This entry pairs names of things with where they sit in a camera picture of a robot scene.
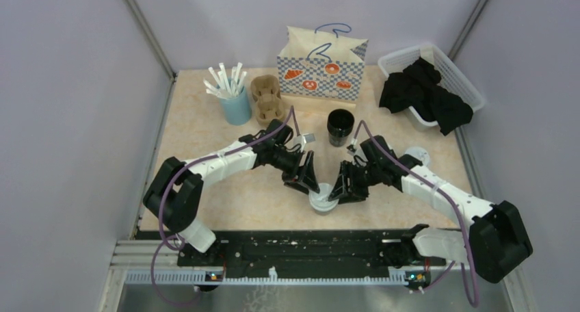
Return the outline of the stack of black cups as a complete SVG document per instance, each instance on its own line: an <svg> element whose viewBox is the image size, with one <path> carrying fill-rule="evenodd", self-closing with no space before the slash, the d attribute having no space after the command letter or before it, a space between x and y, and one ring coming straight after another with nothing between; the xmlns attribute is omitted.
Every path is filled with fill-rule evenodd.
<svg viewBox="0 0 580 312"><path fill-rule="evenodd" d="M335 109L328 114L327 130L329 143L343 146L354 127L354 115L346 109Z"/></svg>

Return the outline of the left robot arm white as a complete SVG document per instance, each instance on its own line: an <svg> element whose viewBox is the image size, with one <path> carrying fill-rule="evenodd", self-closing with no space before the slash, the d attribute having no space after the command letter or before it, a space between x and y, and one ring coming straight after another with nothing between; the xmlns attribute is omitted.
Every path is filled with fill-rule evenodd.
<svg viewBox="0 0 580 312"><path fill-rule="evenodd" d="M319 193L313 167L314 153L305 151L307 140L286 144L293 129L275 119L256 135L244 135L230 146L190 161L166 159L147 189L143 204L164 228L194 247L193 256L203 266L215 264L219 248L215 233L198 218L204 188L241 171L270 165L282 172L285 186L304 194Z"/></svg>

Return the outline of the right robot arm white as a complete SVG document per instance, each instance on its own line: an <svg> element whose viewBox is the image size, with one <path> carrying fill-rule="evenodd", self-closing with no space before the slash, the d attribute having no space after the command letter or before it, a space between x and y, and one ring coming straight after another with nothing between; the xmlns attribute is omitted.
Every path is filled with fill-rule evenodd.
<svg viewBox="0 0 580 312"><path fill-rule="evenodd" d="M378 184L422 200L458 225L456 230L415 226L402 239L401 257L409 265L428 257L446 259L498 283L533 254L514 204L492 203L457 188L412 155L396 156L380 135L365 140L352 161L341 162L328 198L340 204L362 202Z"/></svg>

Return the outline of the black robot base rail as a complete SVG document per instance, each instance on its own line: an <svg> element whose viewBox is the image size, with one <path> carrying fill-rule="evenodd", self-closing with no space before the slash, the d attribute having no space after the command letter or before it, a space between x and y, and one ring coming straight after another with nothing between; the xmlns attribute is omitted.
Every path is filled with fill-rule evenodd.
<svg viewBox="0 0 580 312"><path fill-rule="evenodd" d="M403 268L418 271L446 265L420 257L409 230L216 231L206 252L186 244L180 267L216 267L226 280L394 280Z"/></svg>

